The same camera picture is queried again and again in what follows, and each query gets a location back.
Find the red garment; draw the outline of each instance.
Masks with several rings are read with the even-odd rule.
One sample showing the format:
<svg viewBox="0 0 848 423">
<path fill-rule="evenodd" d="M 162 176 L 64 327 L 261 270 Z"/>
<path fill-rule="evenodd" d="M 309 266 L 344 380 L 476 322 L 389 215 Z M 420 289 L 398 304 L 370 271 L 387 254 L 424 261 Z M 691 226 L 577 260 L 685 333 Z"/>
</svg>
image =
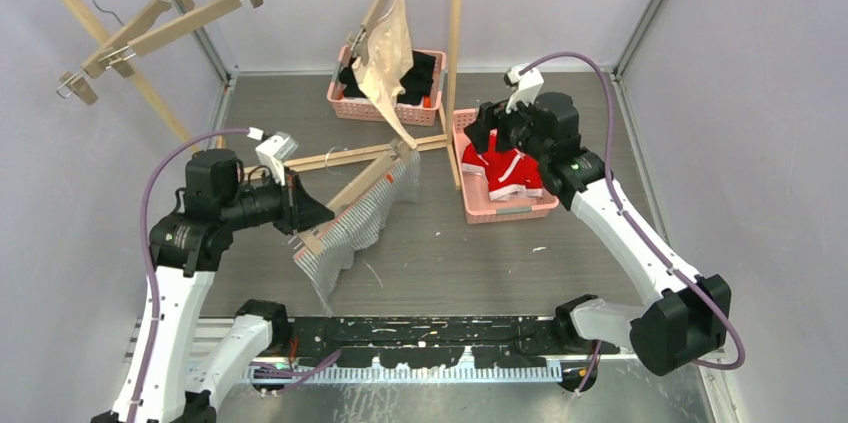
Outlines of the red garment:
<svg viewBox="0 0 848 423">
<path fill-rule="evenodd" d="M 539 165 L 533 158 L 510 150 L 495 151 L 497 132 L 489 134 L 489 149 L 478 155 L 473 145 L 468 145 L 462 154 L 463 173 L 484 176 L 489 183 L 489 199 L 508 201 L 513 196 L 540 198 L 543 195 Z"/>
</svg>

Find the wooden pole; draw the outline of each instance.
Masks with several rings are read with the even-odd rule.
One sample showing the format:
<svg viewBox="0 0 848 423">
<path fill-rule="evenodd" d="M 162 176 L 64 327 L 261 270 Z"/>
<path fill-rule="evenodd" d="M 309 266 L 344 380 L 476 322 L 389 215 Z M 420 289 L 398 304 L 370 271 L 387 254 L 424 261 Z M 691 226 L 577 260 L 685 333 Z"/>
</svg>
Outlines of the wooden pole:
<svg viewBox="0 0 848 423">
<path fill-rule="evenodd" d="M 444 106 L 439 107 L 439 121 L 442 125 L 442 131 L 447 135 L 448 133 L 453 136 L 453 127 L 448 127 L 448 120 L 445 118 L 445 109 Z M 459 178 L 459 165 L 456 162 L 456 155 L 453 152 L 453 145 L 446 144 L 445 149 L 448 151 L 448 162 L 451 166 L 451 173 L 453 174 L 453 184 L 454 187 L 459 190 L 462 188 L 462 182 L 460 182 Z"/>
<path fill-rule="evenodd" d="M 456 66 L 459 60 L 459 23 L 462 0 L 451 0 L 450 40 L 448 41 L 448 108 L 445 135 L 448 145 L 453 143 L 453 112 L 456 110 Z"/>
<path fill-rule="evenodd" d="M 445 135 L 425 136 L 415 140 L 416 150 L 431 151 L 445 147 Z M 351 163 L 359 163 L 360 161 L 369 161 L 379 158 L 387 151 L 392 150 L 392 145 L 376 145 L 367 146 L 365 148 L 357 148 L 355 150 L 336 151 L 329 155 L 307 156 L 306 158 L 298 158 L 289 160 L 286 166 L 292 170 L 304 172 L 310 170 L 320 170 L 328 166 L 349 165 Z M 255 166 L 250 166 L 244 169 L 245 173 L 250 173 Z M 260 174 L 254 173 L 253 178 L 259 178 Z"/>
<path fill-rule="evenodd" d="M 62 3 L 70 10 L 71 14 L 79 20 L 80 24 L 82 24 L 83 28 L 97 41 L 98 45 L 103 44 L 106 40 L 109 39 L 109 32 L 100 23 L 100 20 L 97 19 L 97 16 L 91 11 L 91 9 L 83 3 L 82 0 L 61 0 Z M 178 138 L 182 141 L 188 141 L 191 139 L 191 133 L 180 123 L 174 113 L 168 108 L 168 105 L 165 104 L 165 101 L 161 96 L 156 92 L 153 88 L 153 85 L 147 78 L 138 71 L 137 68 L 133 68 L 134 74 L 130 76 L 130 81 L 135 85 L 138 89 L 139 93 L 147 100 L 147 103 L 153 108 L 153 111 L 159 115 L 159 118 L 168 125 L 168 128 L 177 135 Z M 199 147 L 197 145 L 193 146 L 192 149 L 194 151 L 199 151 Z"/>
</svg>

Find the plastic basket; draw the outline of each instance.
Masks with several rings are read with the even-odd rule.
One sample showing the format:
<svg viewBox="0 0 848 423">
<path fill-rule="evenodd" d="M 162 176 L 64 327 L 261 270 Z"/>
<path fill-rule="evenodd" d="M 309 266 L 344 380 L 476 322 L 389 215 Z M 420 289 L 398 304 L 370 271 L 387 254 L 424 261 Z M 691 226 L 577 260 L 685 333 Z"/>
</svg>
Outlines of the plastic basket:
<svg viewBox="0 0 848 423">
<path fill-rule="evenodd" d="M 404 104 L 395 105 L 395 112 L 401 123 L 407 125 L 433 126 L 436 122 L 436 114 L 442 105 L 442 89 L 445 84 L 445 65 L 447 56 L 441 51 L 416 50 L 436 57 L 433 67 L 433 89 L 430 91 L 431 108 L 423 106 L 410 106 Z M 352 100 L 342 95 L 345 85 L 339 82 L 339 72 L 344 69 L 350 61 L 350 47 L 345 45 L 339 53 L 339 65 L 330 81 L 330 89 L 327 90 L 327 100 L 333 105 L 336 116 L 349 120 L 385 121 L 377 108 L 368 100 Z"/>
<path fill-rule="evenodd" d="M 453 113 L 453 141 L 456 161 L 462 161 L 465 147 L 471 144 L 462 130 L 477 117 L 477 110 L 457 110 Z M 469 225 L 496 223 L 498 221 L 542 218 L 559 206 L 559 200 L 547 191 L 541 198 L 515 198 L 509 201 L 489 200 L 486 179 L 462 173 L 462 200 L 465 203 L 465 221 Z"/>
</svg>

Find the beige garment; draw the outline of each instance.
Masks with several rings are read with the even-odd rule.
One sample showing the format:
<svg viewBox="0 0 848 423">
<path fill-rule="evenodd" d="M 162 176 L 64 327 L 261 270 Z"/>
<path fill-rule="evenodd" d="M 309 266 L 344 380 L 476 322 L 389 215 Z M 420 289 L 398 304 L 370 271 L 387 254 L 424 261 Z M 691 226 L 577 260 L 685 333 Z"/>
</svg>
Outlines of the beige garment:
<svg viewBox="0 0 848 423">
<path fill-rule="evenodd" d="M 410 148 L 415 138 L 406 132 L 395 113 L 397 95 L 403 93 L 400 79 L 412 68 L 412 42 L 406 24 L 406 0 L 395 0 L 388 13 L 368 35 L 368 63 L 353 63 L 359 89 L 403 138 Z"/>
</svg>

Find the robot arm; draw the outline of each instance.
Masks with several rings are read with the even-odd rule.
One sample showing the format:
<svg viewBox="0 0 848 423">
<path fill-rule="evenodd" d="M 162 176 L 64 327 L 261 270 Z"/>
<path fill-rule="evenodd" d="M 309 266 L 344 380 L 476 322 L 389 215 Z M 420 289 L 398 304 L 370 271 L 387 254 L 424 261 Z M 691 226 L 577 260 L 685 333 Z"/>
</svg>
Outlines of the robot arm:
<svg viewBox="0 0 848 423">
<path fill-rule="evenodd" d="M 177 192 L 177 207 L 150 231 L 161 301 L 160 314 L 153 315 L 148 288 L 138 348 L 148 345 L 151 321 L 157 319 L 158 324 L 141 397 L 132 398 L 143 355 L 136 351 L 112 410 L 92 423 L 126 422 L 133 407 L 136 422 L 214 422 L 221 400 L 250 361 L 291 338 L 285 306 L 250 300 L 218 347 L 186 371 L 200 309 L 233 232 L 272 223 L 280 232 L 293 234 L 335 217 L 309 196 L 298 174 L 284 166 L 297 147 L 294 140 L 283 133 L 262 139 L 256 152 L 273 178 L 258 186 L 246 181 L 243 165 L 231 150 L 200 151 L 186 164 L 186 186 Z"/>
<path fill-rule="evenodd" d="M 585 344 L 585 340 L 601 340 L 630 348 L 657 375 L 720 348 L 726 337 L 724 326 L 659 261 L 624 214 L 634 219 L 645 238 L 676 270 L 695 281 L 724 314 L 730 307 L 727 283 L 718 275 L 703 278 L 677 256 L 624 196 L 618 181 L 605 179 L 604 161 L 580 144 L 579 115 L 571 97 L 539 94 L 542 82 L 538 70 L 519 75 L 518 68 L 521 66 L 511 69 L 504 78 L 514 88 L 513 97 L 481 105 L 465 134 L 477 152 L 483 153 L 488 149 L 490 131 L 496 129 L 496 151 L 517 148 L 537 160 L 545 189 L 598 235 L 633 281 L 642 302 L 640 307 L 631 307 L 594 295 L 580 297 L 557 308 L 554 325 L 558 336 L 575 346 Z M 522 84 L 524 78 L 529 79 L 527 84 Z M 622 209 L 616 205 L 611 188 L 621 198 Z"/>
</svg>

